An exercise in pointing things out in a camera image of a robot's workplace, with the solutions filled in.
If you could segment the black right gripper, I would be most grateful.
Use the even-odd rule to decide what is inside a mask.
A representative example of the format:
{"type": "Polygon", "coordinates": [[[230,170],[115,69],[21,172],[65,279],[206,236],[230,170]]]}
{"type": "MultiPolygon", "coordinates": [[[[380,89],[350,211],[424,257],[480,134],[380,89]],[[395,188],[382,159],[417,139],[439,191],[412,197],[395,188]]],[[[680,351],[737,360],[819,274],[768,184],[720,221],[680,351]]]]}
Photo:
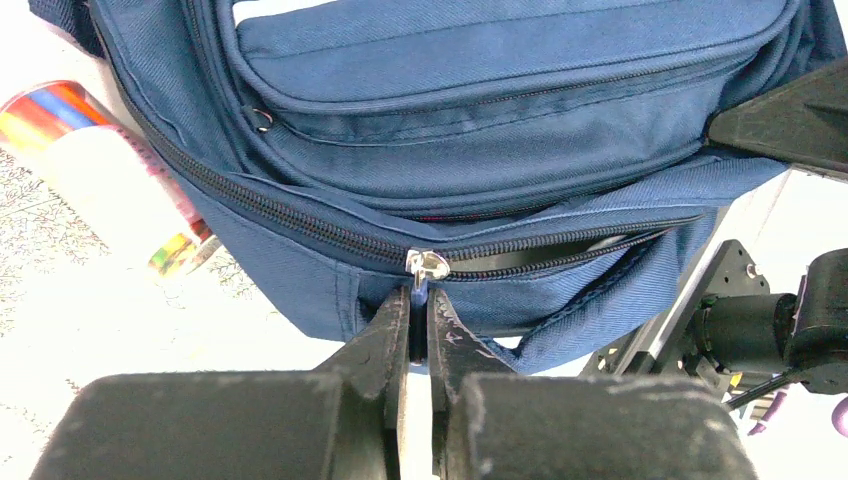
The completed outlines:
{"type": "Polygon", "coordinates": [[[842,394],[847,252],[815,258],[797,292],[773,293],[743,245],[725,241],[682,304],[597,350],[582,373],[690,377],[732,410],[794,383],[842,394]]]}

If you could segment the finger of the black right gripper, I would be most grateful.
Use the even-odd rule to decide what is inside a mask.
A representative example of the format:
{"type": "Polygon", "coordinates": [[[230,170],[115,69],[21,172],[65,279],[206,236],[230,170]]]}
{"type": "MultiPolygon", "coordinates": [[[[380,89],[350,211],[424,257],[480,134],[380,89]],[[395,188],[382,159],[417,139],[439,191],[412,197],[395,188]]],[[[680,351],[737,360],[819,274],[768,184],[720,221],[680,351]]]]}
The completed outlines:
{"type": "Polygon", "coordinates": [[[709,122],[708,140],[847,180],[847,60],[834,61],[709,122]]]}

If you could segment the navy blue backpack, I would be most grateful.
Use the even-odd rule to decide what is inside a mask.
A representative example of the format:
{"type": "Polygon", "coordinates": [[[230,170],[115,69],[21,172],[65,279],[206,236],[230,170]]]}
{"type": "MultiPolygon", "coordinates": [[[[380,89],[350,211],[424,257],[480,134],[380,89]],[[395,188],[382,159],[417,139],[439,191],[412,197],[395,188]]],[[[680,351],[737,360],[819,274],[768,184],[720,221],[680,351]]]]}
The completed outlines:
{"type": "Polygon", "coordinates": [[[33,1],[304,334],[422,280],[513,369],[666,311],[783,162],[718,113],[844,59],[831,1],[33,1]]]}

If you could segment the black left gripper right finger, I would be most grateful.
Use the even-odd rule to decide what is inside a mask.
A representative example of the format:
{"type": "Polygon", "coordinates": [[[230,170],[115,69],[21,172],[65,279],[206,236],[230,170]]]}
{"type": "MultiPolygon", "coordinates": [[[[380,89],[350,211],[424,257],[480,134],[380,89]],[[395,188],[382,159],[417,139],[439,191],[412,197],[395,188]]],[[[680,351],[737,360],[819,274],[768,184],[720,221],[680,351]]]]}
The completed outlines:
{"type": "Polygon", "coordinates": [[[433,470],[442,479],[752,479],[722,403],[655,375],[514,372],[432,289],[433,470]]]}

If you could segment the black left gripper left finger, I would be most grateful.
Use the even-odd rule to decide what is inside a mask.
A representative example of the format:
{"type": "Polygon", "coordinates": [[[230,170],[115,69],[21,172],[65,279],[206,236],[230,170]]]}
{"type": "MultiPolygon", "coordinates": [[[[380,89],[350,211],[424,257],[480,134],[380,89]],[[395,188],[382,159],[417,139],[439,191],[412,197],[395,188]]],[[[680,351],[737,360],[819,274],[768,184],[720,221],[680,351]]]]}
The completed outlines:
{"type": "Polygon", "coordinates": [[[309,371],[122,374],[84,387],[36,479],[397,479],[410,293],[309,371]]]}

